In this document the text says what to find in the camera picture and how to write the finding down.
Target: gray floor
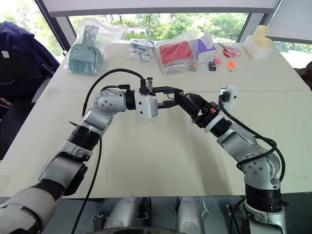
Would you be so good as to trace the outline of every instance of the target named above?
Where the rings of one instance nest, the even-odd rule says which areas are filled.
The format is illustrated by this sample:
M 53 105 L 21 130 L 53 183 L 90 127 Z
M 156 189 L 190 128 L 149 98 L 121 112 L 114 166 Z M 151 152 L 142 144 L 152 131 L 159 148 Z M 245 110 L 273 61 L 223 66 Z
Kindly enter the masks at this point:
M 283 200 L 290 205 L 286 207 L 286 222 L 288 234 L 310 234 L 312 230 L 312 193 L 286 194 Z M 0 197 L 0 204 L 7 198 Z M 207 234 L 228 233 L 229 216 L 226 204 L 235 204 L 239 196 L 206 196 L 197 197 L 201 212 L 204 211 L 204 202 L 209 213 L 204 218 Z M 118 198 L 106 199 L 104 202 L 88 201 L 81 216 L 76 234 L 85 234 L 93 231 L 91 218 L 94 214 L 109 214 L 119 201 Z M 74 225 L 82 200 L 63 199 L 54 213 L 44 234 L 69 234 Z M 176 227 L 176 197 L 152 197 L 151 225 L 175 229 Z

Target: scissors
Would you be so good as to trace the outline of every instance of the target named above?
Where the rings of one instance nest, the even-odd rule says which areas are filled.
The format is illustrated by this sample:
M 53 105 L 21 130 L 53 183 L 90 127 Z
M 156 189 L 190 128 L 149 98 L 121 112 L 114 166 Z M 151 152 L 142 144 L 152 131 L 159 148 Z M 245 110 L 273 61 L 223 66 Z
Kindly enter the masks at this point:
M 223 48 L 223 55 L 228 58 L 235 58 L 240 56 L 241 52 L 234 47 L 225 46 L 223 43 L 219 43 L 219 45 Z

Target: white wall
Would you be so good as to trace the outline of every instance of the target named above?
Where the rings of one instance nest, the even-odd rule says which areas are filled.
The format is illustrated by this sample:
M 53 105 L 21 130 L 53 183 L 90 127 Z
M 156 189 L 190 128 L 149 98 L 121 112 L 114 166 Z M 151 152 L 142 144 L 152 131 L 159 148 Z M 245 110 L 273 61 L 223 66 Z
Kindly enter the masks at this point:
M 275 8 L 278 0 L 43 0 L 51 16 L 90 14 L 92 10 L 124 9 L 143 13 L 142 8 L 245 7 Z
M 284 0 L 268 36 L 312 40 L 312 0 Z

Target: plastic bag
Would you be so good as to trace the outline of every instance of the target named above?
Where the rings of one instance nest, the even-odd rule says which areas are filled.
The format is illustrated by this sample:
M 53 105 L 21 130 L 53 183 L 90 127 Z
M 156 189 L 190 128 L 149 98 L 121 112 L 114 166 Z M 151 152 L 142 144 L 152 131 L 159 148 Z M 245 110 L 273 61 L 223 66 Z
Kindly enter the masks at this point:
M 154 42 L 145 39 L 130 39 L 129 59 L 150 62 L 153 57 Z
M 198 45 L 191 43 L 196 37 L 196 32 L 186 32 L 173 39 L 156 42 L 157 59 L 164 73 L 170 75 L 196 70 Z
M 108 67 L 117 42 L 125 32 L 122 25 L 83 19 L 77 39 L 69 51 L 65 68 L 72 73 L 95 76 Z

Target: red box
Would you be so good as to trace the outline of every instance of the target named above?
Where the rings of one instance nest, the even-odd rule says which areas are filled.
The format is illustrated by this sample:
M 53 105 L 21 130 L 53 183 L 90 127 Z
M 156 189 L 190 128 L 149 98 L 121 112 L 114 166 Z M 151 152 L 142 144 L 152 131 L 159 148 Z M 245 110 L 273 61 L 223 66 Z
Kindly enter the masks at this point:
M 193 53 L 187 41 L 178 44 L 162 45 L 159 47 L 162 64 L 175 60 L 193 58 Z

